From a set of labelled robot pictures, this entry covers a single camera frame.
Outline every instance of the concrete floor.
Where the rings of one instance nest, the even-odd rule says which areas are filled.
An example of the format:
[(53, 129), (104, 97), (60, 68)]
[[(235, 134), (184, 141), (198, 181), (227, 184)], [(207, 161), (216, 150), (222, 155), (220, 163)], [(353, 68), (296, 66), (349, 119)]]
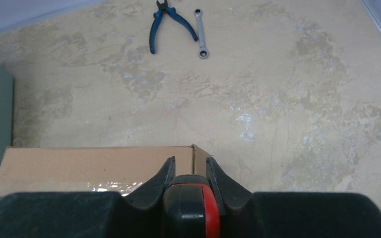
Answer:
[(0, 34), (14, 145), (195, 143), (256, 190), (358, 191), (381, 208), (381, 35), (360, 1), (109, 1)]

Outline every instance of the box flap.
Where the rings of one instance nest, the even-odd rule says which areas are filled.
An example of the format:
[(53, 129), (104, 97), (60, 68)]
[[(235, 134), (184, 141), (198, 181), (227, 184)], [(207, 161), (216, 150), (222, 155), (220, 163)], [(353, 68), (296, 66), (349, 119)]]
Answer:
[(131, 187), (153, 177), (171, 156), (176, 157), (176, 175), (199, 174), (204, 171), (203, 152), (195, 145), (8, 148), (0, 166), (0, 196), (22, 191), (92, 191), (105, 185)]

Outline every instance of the pliers handle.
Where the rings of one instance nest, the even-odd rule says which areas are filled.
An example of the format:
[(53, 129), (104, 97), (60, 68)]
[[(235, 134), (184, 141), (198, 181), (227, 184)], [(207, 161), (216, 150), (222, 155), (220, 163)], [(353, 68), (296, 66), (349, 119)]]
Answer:
[(154, 21), (151, 26), (150, 31), (150, 51), (155, 54), (155, 34), (157, 33), (158, 27), (160, 26), (161, 20), (163, 19), (163, 14), (167, 13), (172, 19), (183, 25), (192, 35), (194, 41), (198, 41), (198, 35), (196, 35), (192, 26), (183, 17), (176, 13), (174, 7), (167, 6), (167, 0), (164, 3), (157, 1), (158, 12), (154, 13)]

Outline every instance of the silver wrench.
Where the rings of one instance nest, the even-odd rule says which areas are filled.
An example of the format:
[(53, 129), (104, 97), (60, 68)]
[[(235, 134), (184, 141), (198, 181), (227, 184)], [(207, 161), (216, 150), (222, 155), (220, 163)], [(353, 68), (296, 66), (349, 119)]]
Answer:
[(198, 24), (198, 37), (199, 37), (199, 53), (198, 56), (201, 59), (206, 59), (209, 56), (209, 51), (205, 46), (205, 36), (203, 33), (203, 26), (202, 26), (202, 10), (196, 9), (195, 10), (195, 16), (196, 16), (196, 22)]

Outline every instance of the hand tool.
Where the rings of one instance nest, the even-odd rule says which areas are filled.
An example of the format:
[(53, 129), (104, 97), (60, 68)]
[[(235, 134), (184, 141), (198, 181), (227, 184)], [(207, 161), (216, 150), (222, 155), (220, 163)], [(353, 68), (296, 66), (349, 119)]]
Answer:
[(173, 18), (178, 23), (182, 24), (192, 35), (194, 41), (198, 41), (198, 36), (193, 30), (192, 26), (187, 22), (183, 17), (176, 13), (174, 7), (169, 7), (167, 5), (167, 0), (164, 0), (164, 3), (157, 1), (158, 11), (154, 13), (154, 21), (150, 30), (150, 51), (152, 54), (155, 54), (155, 34), (157, 29), (160, 26), (161, 20), (163, 19), (163, 14), (167, 13), (171, 18)]
[(203, 26), (202, 26), (202, 10), (196, 9), (195, 10), (195, 16), (196, 16), (196, 22), (198, 24), (198, 36), (199, 36), (199, 52), (198, 56), (201, 59), (206, 59), (209, 56), (209, 51), (206, 48), (205, 45), (205, 35), (203, 33)]
[(8, 195), (0, 201), (0, 238), (381, 238), (381, 213), (360, 194), (251, 193), (212, 157), (205, 177), (175, 174), (171, 157), (126, 197), (117, 192)]

